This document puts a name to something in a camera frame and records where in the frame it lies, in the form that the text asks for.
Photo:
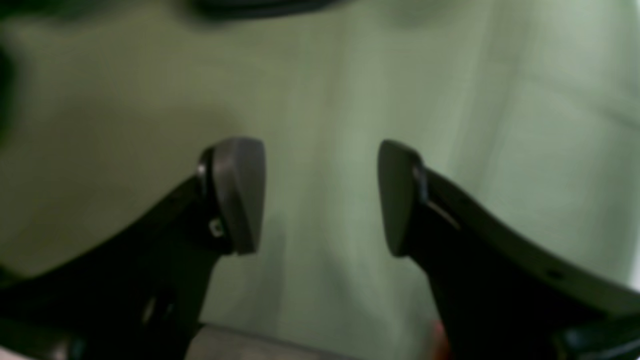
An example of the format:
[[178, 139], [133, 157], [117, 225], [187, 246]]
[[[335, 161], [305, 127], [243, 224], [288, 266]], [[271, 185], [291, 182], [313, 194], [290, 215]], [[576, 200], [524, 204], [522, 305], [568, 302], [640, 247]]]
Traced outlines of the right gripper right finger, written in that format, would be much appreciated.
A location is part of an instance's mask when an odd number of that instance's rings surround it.
[[455, 360], [637, 360], [636, 291], [553, 255], [498, 220], [419, 153], [377, 153], [393, 256], [425, 273]]

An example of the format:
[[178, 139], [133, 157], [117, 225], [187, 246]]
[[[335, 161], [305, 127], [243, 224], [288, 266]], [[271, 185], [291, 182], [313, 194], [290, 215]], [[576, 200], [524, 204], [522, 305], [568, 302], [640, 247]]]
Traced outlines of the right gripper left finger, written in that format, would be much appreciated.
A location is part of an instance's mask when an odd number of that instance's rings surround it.
[[208, 146], [194, 175], [110, 239], [58, 267], [2, 274], [1, 352], [20, 360], [182, 360], [224, 256], [256, 253], [266, 149]]

